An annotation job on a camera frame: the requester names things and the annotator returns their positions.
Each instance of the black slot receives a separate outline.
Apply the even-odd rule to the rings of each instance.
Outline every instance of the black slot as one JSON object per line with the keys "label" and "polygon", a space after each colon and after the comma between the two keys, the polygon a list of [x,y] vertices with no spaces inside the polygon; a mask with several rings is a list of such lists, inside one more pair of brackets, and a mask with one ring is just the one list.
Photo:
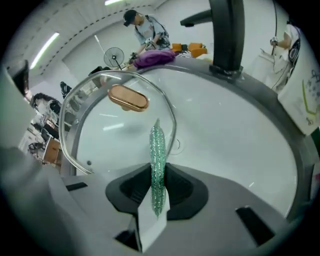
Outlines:
{"label": "black slot", "polygon": [[272,230],[249,206],[238,208],[235,211],[258,246],[274,237]]}
{"label": "black slot", "polygon": [[66,189],[68,191],[73,191],[73,190],[78,190],[78,189],[82,189],[82,188],[88,187],[88,185],[86,183],[84,183],[84,182],[79,182],[79,183],[76,183],[76,184],[67,185],[65,187],[66,187]]}

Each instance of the wall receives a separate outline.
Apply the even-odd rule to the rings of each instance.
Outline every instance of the wall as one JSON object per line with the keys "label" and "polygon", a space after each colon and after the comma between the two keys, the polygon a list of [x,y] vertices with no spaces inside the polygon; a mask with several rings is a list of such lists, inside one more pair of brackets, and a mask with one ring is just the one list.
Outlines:
{"label": "wall", "polygon": [[[135,52],[140,44],[134,34],[133,26],[125,27],[123,21],[117,22],[96,34],[102,48],[106,51],[111,47],[118,47],[124,53],[124,61],[127,62],[132,52]],[[82,81],[98,66],[105,67],[104,52],[100,48],[94,35],[78,45],[71,51],[63,62],[71,73]]]}
{"label": "wall", "polygon": [[[241,65],[249,66],[259,55],[261,49],[272,52],[270,39],[275,36],[276,19],[275,7],[272,0],[243,0],[245,35]],[[180,21],[186,17],[210,8],[208,0],[168,0],[156,11],[155,16],[165,25],[171,43],[201,42],[209,52],[213,52],[214,36],[213,24],[204,23],[195,27],[183,27]],[[286,21],[285,12],[278,14],[278,27],[283,28]],[[124,61],[139,47],[133,27],[124,27],[122,22],[114,23],[98,32],[97,37],[104,50],[119,47],[124,53]],[[105,67],[103,52],[94,35],[79,44],[64,59],[63,62],[74,75],[76,80],[82,81],[97,66]]]}
{"label": "wall", "polygon": [[212,22],[184,27],[180,21],[210,9],[208,0],[168,0],[156,10],[158,21],[165,25],[171,43],[203,43],[210,51],[214,42]]}
{"label": "wall", "polygon": [[[289,14],[278,3],[275,3],[275,8],[277,17],[276,36],[278,40],[282,40],[286,31],[287,21],[289,20]],[[276,47],[274,53],[280,55],[283,51],[282,48]]]}
{"label": "wall", "polygon": [[64,81],[70,87],[75,87],[79,81],[70,73],[68,67],[61,61],[56,63],[51,71],[41,76],[42,80],[38,84],[31,84],[30,90],[33,95],[43,93],[49,95],[60,102],[63,102],[60,82]]}
{"label": "wall", "polygon": [[[245,35],[242,66],[249,65],[260,53],[260,48],[271,54],[270,39],[275,36],[275,8],[272,0],[243,0]],[[214,46],[213,24],[182,27],[180,21],[210,9],[208,0],[169,0],[162,4],[156,15],[170,34],[171,43],[204,43],[212,52]]]}

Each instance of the purple bag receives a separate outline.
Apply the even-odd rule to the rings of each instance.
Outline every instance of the purple bag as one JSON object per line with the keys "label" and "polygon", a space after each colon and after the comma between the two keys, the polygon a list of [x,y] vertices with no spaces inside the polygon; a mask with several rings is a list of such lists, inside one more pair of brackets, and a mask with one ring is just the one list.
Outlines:
{"label": "purple bag", "polygon": [[172,50],[148,50],[134,60],[136,68],[149,67],[156,64],[166,64],[175,59],[176,54]]}

